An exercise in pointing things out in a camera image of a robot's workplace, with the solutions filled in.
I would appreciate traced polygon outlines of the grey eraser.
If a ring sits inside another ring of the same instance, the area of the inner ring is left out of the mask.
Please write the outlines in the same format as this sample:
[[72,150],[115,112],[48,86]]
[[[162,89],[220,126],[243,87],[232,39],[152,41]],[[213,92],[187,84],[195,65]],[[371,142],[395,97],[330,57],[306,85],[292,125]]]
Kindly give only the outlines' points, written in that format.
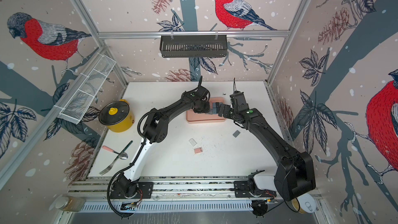
[[238,131],[238,130],[236,130],[234,133],[233,133],[233,136],[236,138],[236,137],[238,137],[240,135],[240,132]]
[[210,108],[209,109],[209,114],[210,115],[218,115],[218,109],[217,108]]

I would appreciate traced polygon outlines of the pink plastic storage tray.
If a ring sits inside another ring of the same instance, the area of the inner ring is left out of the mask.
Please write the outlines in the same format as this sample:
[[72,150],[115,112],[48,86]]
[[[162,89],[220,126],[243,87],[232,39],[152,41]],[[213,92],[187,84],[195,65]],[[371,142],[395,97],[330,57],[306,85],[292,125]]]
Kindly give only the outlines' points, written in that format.
[[[223,97],[212,97],[210,100],[210,108],[217,108],[220,110],[221,104],[224,104]],[[189,124],[196,123],[214,123],[214,122],[224,122],[226,119],[218,115],[207,114],[196,114],[193,110],[186,111],[186,121]]]

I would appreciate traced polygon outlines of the white eraser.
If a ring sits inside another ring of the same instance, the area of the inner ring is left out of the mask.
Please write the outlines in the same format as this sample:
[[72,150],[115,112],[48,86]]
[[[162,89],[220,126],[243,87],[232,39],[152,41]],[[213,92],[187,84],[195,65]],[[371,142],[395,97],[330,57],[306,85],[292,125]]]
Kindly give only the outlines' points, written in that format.
[[194,139],[189,139],[189,143],[194,147],[197,145],[197,142]]

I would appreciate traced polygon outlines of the pink eraser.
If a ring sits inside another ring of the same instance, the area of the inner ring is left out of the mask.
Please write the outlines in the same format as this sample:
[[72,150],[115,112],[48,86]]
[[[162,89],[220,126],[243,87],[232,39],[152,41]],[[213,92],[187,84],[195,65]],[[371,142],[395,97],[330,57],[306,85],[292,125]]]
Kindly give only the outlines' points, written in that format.
[[198,153],[201,153],[201,152],[203,152],[203,148],[202,147],[194,149],[194,153],[195,154],[198,154]]

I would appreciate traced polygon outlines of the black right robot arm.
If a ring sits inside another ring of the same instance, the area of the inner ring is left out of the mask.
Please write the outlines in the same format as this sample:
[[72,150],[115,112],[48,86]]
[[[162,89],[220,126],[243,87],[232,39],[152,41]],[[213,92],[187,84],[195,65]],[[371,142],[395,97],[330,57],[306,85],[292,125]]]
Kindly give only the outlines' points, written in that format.
[[230,99],[231,105],[221,105],[219,116],[248,130],[268,150],[277,164],[273,185],[282,198],[291,201],[314,190],[316,180],[310,155],[297,151],[276,133],[256,108],[249,107],[243,92],[234,91]]

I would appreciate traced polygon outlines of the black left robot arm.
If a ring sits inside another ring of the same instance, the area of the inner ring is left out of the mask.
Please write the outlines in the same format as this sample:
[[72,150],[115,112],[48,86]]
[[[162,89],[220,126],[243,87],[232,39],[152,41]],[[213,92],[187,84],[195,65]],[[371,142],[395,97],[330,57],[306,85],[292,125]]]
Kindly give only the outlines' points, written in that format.
[[111,200],[111,192],[114,192],[117,198],[134,197],[138,192],[137,184],[150,152],[156,144],[165,140],[169,123],[188,110],[199,114],[208,113],[209,99],[209,90],[198,85],[193,90],[183,92],[180,99],[170,106],[159,110],[153,108],[144,114],[137,124],[138,134],[142,138],[140,147],[129,165],[116,172],[110,180],[106,193],[107,201]]

